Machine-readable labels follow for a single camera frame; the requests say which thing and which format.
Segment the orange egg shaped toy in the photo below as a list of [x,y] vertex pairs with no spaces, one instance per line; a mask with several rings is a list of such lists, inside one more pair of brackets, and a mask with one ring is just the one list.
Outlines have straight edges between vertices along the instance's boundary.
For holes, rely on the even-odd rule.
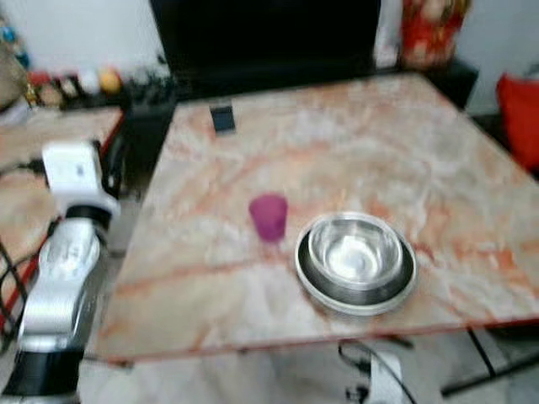
[[105,68],[98,72],[98,85],[101,93],[118,93],[122,91],[123,80],[119,71]]

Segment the black television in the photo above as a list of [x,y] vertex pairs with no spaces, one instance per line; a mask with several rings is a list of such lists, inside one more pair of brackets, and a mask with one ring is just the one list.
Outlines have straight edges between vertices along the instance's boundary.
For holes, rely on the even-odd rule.
[[381,0],[150,0],[176,71],[372,64]]

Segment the steel bowl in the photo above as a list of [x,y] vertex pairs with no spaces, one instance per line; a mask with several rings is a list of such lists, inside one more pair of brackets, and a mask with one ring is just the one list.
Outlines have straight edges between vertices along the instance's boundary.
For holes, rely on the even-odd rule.
[[401,276],[403,247],[396,231],[377,216],[328,213],[308,231],[308,255],[332,284],[371,291]]

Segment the red gold figurine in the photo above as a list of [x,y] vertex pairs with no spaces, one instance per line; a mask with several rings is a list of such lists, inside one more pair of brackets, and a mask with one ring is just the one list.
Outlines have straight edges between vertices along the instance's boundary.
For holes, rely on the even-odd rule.
[[448,65],[472,0],[402,0],[401,65],[426,71]]

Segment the gold trophy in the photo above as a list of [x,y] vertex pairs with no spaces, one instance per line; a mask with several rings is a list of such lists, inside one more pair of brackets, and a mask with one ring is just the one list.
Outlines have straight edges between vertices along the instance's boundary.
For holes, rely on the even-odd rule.
[[11,57],[15,59],[19,65],[26,69],[30,65],[29,55],[24,49],[22,42],[20,42],[19,36],[16,35],[14,29],[8,24],[1,20],[1,39],[5,47],[7,47],[8,54],[11,54]]

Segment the black egg shaped toy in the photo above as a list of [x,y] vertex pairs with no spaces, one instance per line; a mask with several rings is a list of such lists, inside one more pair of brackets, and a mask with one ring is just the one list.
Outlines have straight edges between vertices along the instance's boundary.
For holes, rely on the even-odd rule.
[[58,77],[56,85],[62,95],[64,95],[65,100],[74,100],[80,97],[80,89],[78,89],[76,77]]

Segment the white egg shaped toy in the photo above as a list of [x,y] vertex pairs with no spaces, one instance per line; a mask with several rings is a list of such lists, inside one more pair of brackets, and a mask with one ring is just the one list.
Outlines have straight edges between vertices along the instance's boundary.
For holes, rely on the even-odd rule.
[[98,73],[93,69],[81,70],[78,75],[78,86],[85,95],[98,95],[101,92]]

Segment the red cushion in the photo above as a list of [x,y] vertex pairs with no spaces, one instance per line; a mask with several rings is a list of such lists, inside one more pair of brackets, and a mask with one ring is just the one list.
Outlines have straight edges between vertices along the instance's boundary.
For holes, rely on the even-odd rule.
[[504,73],[496,93],[510,154],[527,172],[539,172],[539,78]]

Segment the black phone stand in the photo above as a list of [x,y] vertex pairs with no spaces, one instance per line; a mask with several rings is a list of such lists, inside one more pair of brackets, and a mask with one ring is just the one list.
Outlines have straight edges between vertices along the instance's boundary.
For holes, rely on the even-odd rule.
[[228,104],[216,105],[216,107],[212,107],[211,122],[213,130],[219,135],[222,135],[223,132],[235,131],[236,123],[232,106]]

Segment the steel plate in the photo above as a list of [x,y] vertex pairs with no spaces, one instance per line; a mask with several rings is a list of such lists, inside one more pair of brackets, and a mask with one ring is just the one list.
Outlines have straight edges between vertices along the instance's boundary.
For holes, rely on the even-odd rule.
[[340,313],[351,316],[377,316],[381,313],[394,311],[406,301],[419,284],[419,265],[411,243],[402,232],[396,230],[400,245],[403,247],[403,268],[400,277],[371,291],[355,291],[337,284],[332,284],[324,274],[313,264],[308,255],[309,226],[315,221],[312,219],[301,232],[294,247],[294,272],[301,282],[302,288],[312,299],[320,304]]

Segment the purple plastic cup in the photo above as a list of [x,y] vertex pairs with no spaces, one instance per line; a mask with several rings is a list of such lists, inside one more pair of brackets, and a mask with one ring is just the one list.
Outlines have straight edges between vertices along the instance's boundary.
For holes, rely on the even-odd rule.
[[280,242],[286,234],[288,201],[280,194],[262,194],[251,200],[248,212],[262,242]]

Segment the red lidded snack jar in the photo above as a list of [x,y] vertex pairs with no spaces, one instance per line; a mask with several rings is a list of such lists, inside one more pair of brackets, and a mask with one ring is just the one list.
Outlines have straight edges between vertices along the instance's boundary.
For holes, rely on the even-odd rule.
[[43,71],[31,71],[27,76],[29,85],[27,98],[33,105],[47,105],[47,93],[51,85],[51,76]]

